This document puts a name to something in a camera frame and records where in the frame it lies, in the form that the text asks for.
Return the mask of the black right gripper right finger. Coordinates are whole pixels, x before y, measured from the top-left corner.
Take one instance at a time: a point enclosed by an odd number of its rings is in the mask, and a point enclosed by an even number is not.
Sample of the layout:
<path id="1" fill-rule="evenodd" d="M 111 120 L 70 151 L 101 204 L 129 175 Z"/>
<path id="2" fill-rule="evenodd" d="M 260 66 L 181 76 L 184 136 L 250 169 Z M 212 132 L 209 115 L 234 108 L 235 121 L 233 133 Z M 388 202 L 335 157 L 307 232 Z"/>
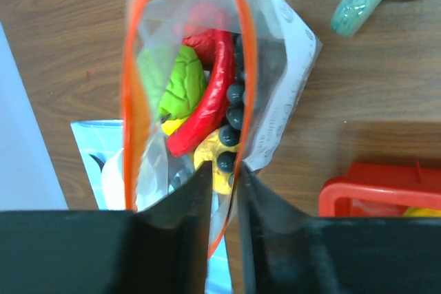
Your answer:
<path id="1" fill-rule="evenodd" d="M 247 166 L 236 183 L 246 293 L 439 293 L 437 218 L 315 218 Z"/>

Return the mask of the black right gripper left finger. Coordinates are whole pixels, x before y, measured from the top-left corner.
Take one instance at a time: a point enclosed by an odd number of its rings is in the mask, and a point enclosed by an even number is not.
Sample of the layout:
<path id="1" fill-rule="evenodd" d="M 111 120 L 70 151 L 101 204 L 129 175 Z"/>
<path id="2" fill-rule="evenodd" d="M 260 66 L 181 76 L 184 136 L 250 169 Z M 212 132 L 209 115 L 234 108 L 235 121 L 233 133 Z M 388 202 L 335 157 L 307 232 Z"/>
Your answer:
<path id="1" fill-rule="evenodd" d="M 149 209 L 1 214 L 2 293 L 203 293 L 212 164 Z"/>

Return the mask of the yellow lemon toy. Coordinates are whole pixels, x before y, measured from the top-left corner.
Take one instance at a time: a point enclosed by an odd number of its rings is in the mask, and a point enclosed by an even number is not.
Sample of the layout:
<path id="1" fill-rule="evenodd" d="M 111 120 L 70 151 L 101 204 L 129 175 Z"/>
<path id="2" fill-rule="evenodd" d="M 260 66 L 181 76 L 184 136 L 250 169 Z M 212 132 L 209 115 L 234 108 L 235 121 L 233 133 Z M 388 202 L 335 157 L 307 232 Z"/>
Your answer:
<path id="1" fill-rule="evenodd" d="M 205 129 L 192 129 L 185 121 L 185 118 L 167 120 L 162 124 L 167 136 L 167 148 L 173 156 L 190 155 L 195 168 L 205 161 L 213 162 L 213 190 L 222 195 L 230 194 L 240 131 L 224 123 L 208 132 Z"/>

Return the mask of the black grape bunch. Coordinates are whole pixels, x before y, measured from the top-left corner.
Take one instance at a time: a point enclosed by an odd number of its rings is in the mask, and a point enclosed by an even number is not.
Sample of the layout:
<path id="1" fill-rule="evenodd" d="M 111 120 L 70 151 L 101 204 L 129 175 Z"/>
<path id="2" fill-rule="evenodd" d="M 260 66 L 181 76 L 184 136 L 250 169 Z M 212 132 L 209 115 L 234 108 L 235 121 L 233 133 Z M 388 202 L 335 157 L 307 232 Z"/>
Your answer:
<path id="1" fill-rule="evenodd" d="M 222 152 L 216 157 L 216 165 L 221 174 L 226 175 L 226 183 L 229 187 L 233 184 L 233 171 L 236 159 L 240 133 L 243 126 L 244 94 L 245 94 L 245 69 L 243 56 L 242 36 L 232 33 L 234 42 L 235 80 L 227 89 L 229 106 L 225 115 L 225 124 L 219 129 L 218 138 L 222 145 Z"/>

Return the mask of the green lime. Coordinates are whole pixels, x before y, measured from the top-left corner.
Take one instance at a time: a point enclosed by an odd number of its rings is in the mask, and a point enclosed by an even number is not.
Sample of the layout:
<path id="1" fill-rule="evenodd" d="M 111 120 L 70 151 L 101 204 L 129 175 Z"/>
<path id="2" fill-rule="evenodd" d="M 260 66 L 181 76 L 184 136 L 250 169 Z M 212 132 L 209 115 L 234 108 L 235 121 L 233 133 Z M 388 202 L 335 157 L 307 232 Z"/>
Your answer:
<path id="1" fill-rule="evenodd" d="M 139 75 L 147 99 L 158 119 L 177 120 L 189 116 L 207 87 L 201 61 L 189 46 L 180 46 L 176 58 L 144 49 L 138 56 Z"/>

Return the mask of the clear orange zip top bag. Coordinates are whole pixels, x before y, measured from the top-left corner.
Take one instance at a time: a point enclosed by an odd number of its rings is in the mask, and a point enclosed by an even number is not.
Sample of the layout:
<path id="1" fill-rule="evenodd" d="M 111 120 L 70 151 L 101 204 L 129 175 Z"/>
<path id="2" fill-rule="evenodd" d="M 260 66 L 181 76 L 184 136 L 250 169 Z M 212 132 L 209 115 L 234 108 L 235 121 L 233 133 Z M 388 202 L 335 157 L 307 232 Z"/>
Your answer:
<path id="1" fill-rule="evenodd" d="M 321 42 L 285 0 L 127 0 L 124 207 L 142 211 L 204 163 L 207 252 L 235 214 L 235 172 L 266 167 Z"/>

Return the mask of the red chili pepper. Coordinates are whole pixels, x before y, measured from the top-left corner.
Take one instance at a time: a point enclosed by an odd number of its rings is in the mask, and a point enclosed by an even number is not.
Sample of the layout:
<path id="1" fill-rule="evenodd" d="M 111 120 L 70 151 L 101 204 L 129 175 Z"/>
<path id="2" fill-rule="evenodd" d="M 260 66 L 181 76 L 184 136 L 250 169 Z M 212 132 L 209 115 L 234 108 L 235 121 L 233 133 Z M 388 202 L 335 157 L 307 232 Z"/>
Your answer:
<path id="1" fill-rule="evenodd" d="M 185 121 L 192 129 L 216 129 L 229 105 L 227 89 L 235 80 L 234 42 L 231 33 L 214 31 L 215 61 L 205 93 L 195 111 Z"/>

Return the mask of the red plastic tray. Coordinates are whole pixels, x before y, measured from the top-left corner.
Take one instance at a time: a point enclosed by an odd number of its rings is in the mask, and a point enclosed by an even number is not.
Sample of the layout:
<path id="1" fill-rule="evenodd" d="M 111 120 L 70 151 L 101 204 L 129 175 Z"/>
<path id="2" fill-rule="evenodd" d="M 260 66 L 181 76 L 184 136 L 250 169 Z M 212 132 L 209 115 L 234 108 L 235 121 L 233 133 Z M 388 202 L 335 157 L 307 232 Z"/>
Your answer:
<path id="1" fill-rule="evenodd" d="M 355 162 L 318 198 L 321 217 L 400 217 L 409 207 L 440 210 L 439 169 Z"/>

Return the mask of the blue checked placemat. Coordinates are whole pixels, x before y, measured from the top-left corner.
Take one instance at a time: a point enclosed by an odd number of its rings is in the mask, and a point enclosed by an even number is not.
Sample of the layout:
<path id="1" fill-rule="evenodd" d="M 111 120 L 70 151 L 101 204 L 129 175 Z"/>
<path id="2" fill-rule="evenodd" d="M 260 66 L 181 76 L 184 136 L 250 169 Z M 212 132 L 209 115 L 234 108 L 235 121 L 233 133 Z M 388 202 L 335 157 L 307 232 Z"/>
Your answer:
<path id="1" fill-rule="evenodd" d="M 106 210 L 101 174 L 106 162 L 122 148 L 121 120 L 85 120 L 70 123 L 88 180 L 100 210 Z"/>

